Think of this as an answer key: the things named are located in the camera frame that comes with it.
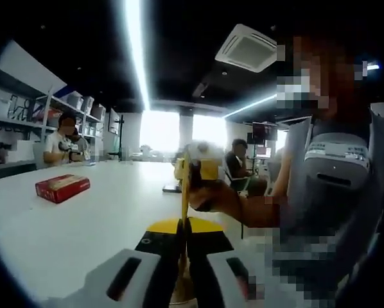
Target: bright window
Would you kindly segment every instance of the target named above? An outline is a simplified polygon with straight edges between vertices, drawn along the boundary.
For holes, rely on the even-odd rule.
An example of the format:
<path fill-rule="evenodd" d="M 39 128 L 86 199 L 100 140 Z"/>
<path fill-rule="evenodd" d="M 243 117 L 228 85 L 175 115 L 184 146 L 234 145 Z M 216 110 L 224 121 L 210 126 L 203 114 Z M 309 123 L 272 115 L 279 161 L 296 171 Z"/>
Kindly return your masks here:
<path fill-rule="evenodd" d="M 220 117 L 193 116 L 192 139 L 213 142 L 225 148 L 227 142 L 226 121 Z"/>
<path fill-rule="evenodd" d="M 288 132 L 286 132 L 284 130 L 278 130 L 277 131 L 277 141 L 276 141 L 276 149 L 275 149 L 276 151 L 284 147 L 287 134 L 288 134 Z"/>
<path fill-rule="evenodd" d="M 139 145 L 172 152 L 179 147 L 179 114 L 146 110 L 142 113 Z"/>

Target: desk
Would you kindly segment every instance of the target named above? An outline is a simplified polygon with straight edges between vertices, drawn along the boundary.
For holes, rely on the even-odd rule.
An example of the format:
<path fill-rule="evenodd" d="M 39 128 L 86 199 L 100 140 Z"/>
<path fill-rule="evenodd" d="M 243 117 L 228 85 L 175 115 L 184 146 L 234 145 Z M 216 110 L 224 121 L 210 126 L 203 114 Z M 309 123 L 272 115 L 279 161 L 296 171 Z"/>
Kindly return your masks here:
<path fill-rule="evenodd" d="M 36 195 L 36 182 L 67 173 L 87 176 L 91 188 L 60 205 Z M 96 266 L 134 249 L 150 224 L 180 217 L 180 194 L 162 193 L 172 180 L 169 163 L 116 161 L 0 179 L 0 255 L 33 299 L 65 297 Z M 221 223 L 233 244 L 240 240 L 240 224 L 232 218 L 189 211 Z"/>

